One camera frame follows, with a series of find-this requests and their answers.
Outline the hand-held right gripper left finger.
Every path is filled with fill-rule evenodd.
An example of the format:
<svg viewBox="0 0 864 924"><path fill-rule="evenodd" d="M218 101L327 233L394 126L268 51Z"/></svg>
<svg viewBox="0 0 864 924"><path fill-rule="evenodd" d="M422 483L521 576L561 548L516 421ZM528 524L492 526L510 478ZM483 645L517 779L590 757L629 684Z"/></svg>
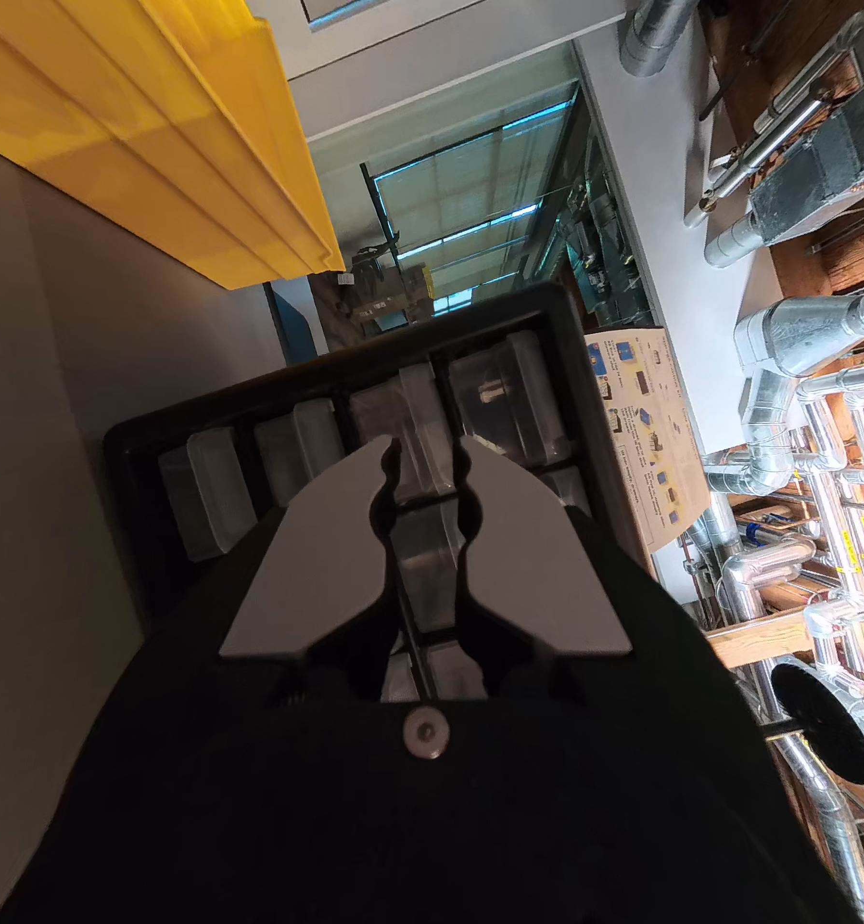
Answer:
<svg viewBox="0 0 864 924"><path fill-rule="evenodd" d="M298 492L220 646L223 658L305 655L381 602L400 461L397 438L375 438Z"/></svg>

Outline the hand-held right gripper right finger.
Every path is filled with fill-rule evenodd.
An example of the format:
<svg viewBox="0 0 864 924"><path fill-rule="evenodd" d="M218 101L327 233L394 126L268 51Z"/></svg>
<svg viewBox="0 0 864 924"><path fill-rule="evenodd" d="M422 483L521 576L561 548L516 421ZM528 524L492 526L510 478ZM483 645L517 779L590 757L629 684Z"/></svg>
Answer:
<svg viewBox="0 0 864 924"><path fill-rule="evenodd" d="M632 653L568 507L554 491L472 436L457 443L457 485L463 587L471 603L551 653Z"/></svg>

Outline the black drawer cabinet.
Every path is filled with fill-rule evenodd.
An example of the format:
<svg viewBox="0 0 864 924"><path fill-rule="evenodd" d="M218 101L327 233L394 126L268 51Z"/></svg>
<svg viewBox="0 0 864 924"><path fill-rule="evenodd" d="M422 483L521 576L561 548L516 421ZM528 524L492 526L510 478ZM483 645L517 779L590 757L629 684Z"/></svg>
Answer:
<svg viewBox="0 0 864 924"><path fill-rule="evenodd" d="M174 616L177 606L216 570L261 520L275 524L294 497L322 473L367 445L359 445L348 397L401 368L430 360L438 378L448 364L492 347L509 334L535 333L572 458L582 479L590 516L646 569L647 553L614 461L612 438L572 297L556 283L501 295L458 308L415 326L291 366L218 392L121 423L103 440L108 484L126 547L136 569L138 597L150 631ZM446 407L452 447L460 433L449 387L438 385ZM227 553L204 562L187 558L164 489L161 454L209 428L234 427L241 471L256 524ZM381 603L392 606L408 653L417 650L415 627L392 545L389 588Z"/></svg>

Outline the yellow plastic bin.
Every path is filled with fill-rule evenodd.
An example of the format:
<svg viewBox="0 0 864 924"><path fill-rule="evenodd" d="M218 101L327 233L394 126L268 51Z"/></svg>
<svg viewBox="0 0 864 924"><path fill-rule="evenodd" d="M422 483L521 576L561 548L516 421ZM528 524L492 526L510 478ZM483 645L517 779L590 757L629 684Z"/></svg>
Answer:
<svg viewBox="0 0 864 924"><path fill-rule="evenodd" d="M228 290L344 269L245 2L0 1L0 155Z"/></svg>

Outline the wooden ceiling beam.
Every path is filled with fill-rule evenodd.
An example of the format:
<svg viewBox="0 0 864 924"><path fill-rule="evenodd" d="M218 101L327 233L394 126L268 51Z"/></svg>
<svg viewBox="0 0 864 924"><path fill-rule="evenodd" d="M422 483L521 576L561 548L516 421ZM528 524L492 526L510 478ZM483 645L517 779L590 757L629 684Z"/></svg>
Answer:
<svg viewBox="0 0 864 924"><path fill-rule="evenodd" d="M803 609L760 617L703 635L727 669L814 651Z"/></svg>

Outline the silver pipe bundle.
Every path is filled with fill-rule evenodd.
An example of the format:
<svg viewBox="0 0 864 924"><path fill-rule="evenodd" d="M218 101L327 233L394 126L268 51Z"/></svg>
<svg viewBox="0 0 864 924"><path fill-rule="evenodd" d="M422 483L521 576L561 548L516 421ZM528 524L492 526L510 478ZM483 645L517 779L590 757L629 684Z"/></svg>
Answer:
<svg viewBox="0 0 864 924"><path fill-rule="evenodd" d="M843 512L839 485L864 484L864 366L817 376L864 340L864 294L789 297L738 321L734 341L745 375L738 406L746 451L707 461L711 504L704 527L719 555L721 583L740 621L761 615L764 576L793 564L801 537L740 552L728 494L765 497L793 476L810 485L840 579L839 595L819 603L816 626L864 619L858 532Z"/></svg>

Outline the black round ribbed disc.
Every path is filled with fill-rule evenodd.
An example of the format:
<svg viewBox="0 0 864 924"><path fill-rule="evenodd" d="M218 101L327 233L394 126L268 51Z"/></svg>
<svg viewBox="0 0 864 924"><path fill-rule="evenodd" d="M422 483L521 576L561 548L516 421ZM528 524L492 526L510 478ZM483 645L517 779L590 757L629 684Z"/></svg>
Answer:
<svg viewBox="0 0 864 924"><path fill-rule="evenodd" d="M864 785L864 732L839 699L797 664L777 664L770 682L785 718L768 723L763 736L777 741L797 733L833 774Z"/></svg>

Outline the metal air duct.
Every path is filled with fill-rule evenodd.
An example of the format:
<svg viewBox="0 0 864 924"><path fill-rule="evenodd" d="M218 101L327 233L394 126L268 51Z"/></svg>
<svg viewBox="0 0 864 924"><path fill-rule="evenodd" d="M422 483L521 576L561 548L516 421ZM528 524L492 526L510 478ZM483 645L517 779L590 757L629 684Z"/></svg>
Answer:
<svg viewBox="0 0 864 924"><path fill-rule="evenodd" d="M850 804L800 734L782 735L772 744L812 803L833 878L864 922L864 849Z"/></svg>
<svg viewBox="0 0 864 924"><path fill-rule="evenodd" d="M864 197L864 9L769 101L746 143L711 162L684 224L701 225L754 177L743 216L705 246L712 267L816 231Z"/></svg>

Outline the glass partition wall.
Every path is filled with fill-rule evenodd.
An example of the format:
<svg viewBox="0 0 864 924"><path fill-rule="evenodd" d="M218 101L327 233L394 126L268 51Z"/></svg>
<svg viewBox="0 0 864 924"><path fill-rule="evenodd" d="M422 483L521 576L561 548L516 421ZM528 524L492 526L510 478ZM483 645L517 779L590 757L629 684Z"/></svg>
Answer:
<svg viewBox="0 0 864 924"><path fill-rule="evenodd" d="M520 283L572 185L587 112L567 79L391 167L362 165L384 238L380 267L420 271L443 315Z"/></svg>

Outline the round metal duct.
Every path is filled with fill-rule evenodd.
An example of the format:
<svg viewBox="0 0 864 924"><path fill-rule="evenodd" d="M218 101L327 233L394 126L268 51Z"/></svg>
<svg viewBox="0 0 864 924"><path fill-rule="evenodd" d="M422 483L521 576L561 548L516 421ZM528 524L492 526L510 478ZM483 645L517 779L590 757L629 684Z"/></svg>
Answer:
<svg viewBox="0 0 864 924"><path fill-rule="evenodd" d="M645 1L637 6L620 43L624 70L636 78L659 74L698 6L698 1Z"/></svg>

